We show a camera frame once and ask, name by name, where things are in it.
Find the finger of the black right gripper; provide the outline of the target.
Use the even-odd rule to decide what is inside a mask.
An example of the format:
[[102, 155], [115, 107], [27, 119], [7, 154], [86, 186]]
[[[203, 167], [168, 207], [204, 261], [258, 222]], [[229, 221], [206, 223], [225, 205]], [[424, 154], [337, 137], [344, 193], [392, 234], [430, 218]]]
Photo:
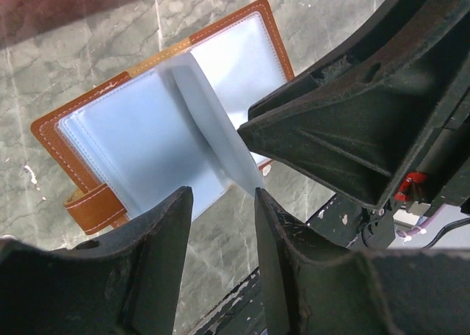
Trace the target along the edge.
[[347, 92], [362, 87], [369, 67], [391, 73], [435, 46], [469, 12], [469, 0], [385, 0], [339, 46], [287, 84], [254, 104], [249, 120], [303, 101], [312, 92]]

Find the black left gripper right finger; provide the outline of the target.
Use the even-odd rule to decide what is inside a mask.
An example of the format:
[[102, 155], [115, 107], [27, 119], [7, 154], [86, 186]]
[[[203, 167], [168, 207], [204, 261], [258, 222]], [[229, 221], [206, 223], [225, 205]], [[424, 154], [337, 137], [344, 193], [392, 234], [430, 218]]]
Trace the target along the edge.
[[469, 252], [335, 245], [266, 190], [255, 223], [269, 334], [467, 334]]

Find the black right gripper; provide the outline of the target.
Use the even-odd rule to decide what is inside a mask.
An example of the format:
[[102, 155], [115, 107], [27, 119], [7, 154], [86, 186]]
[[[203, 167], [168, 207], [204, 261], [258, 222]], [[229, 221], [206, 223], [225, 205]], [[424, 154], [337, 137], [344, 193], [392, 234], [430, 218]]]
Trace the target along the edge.
[[469, 59], [427, 55], [338, 95], [316, 90], [239, 134], [367, 208], [430, 216], [469, 199]]

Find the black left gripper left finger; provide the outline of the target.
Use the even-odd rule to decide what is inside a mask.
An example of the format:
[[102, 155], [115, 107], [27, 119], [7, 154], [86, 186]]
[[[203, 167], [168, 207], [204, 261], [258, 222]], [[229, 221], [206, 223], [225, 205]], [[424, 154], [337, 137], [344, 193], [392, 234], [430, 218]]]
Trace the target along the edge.
[[3, 334], [171, 334], [192, 217], [180, 187], [68, 250], [1, 241]]

